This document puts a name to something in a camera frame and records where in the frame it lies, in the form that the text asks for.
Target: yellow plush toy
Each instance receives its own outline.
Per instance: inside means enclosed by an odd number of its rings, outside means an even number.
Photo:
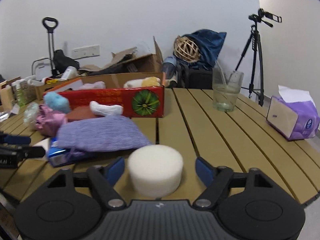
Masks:
[[[144,79],[130,80],[126,82],[123,87],[124,88],[139,88],[139,87],[151,87],[151,86],[160,87],[161,86],[160,82],[161,82],[160,78],[147,77]]]

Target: green watermelon print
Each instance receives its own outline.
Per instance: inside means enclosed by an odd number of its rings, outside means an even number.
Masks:
[[[159,105],[158,96],[148,89],[137,92],[132,98],[132,109],[141,116],[153,114]]]

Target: table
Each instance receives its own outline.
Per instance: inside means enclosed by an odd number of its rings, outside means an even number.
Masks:
[[[205,189],[195,172],[195,159],[203,157],[213,166],[228,166],[236,172],[260,168],[300,203],[320,190],[320,154],[305,141],[287,142],[266,123],[267,109],[239,95],[233,112],[212,107],[212,90],[166,89],[165,117],[132,118],[153,143],[168,145],[183,156],[184,168],[179,188],[163,199],[189,199],[193,202]],[[23,124],[23,111],[0,124],[5,133],[27,135],[31,144],[44,137]],[[93,165],[107,165],[117,156],[130,152],[104,154],[99,159],[69,165],[74,172]],[[60,168],[43,160],[25,160],[16,170],[0,170],[0,188],[23,201]],[[127,203],[148,199],[134,191],[128,171],[115,185]],[[76,188],[90,195],[87,188]],[[232,189],[231,194],[243,188]]]

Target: tripod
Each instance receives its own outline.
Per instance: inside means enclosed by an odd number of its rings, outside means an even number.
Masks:
[[[236,66],[236,71],[238,70],[245,54],[247,53],[247,50],[250,46],[250,43],[252,41],[252,50],[253,50],[253,64],[252,64],[252,74],[251,74],[251,81],[249,84],[249,88],[241,87],[244,89],[249,90],[249,98],[251,98],[251,94],[255,93],[258,98],[259,98],[259,105],[263,106],[263,101],[264,101],[264,88],[263,88],[263,61],[262,61],[262,47],[261,47],[261,41],[260,41],[260,33],[258,31],[258,23],[264,22],[266,25],[269,27],[273,27],[273,24],[266,22],[262,20],[262,18],[266,16],[267,18],[274,20],[276,22],[281,23],[282,18],[275,16],[271,13],[265,12],[263,9],[259,9],[258,15],[252,14],[249,15],[249,20],[254,21],[254,24],[251,25],[251,34],[250,37],[247,41],[247,44],[244,47],[244,50],[241,54],[241,58],[238,62],[238,65]],[[259,62],[260,62],[260,89],[254,89],[253,86],[253,80],[254,80],[254,75],[256,71],[256,62],[257,62],[257,52],[259,53]]]

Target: woven basket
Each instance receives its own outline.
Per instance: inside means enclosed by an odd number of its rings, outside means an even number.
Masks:
[[[198,46],[188,37],[178,36],[174,41],[173,53],[187,62],[197,62],[200,59]]]

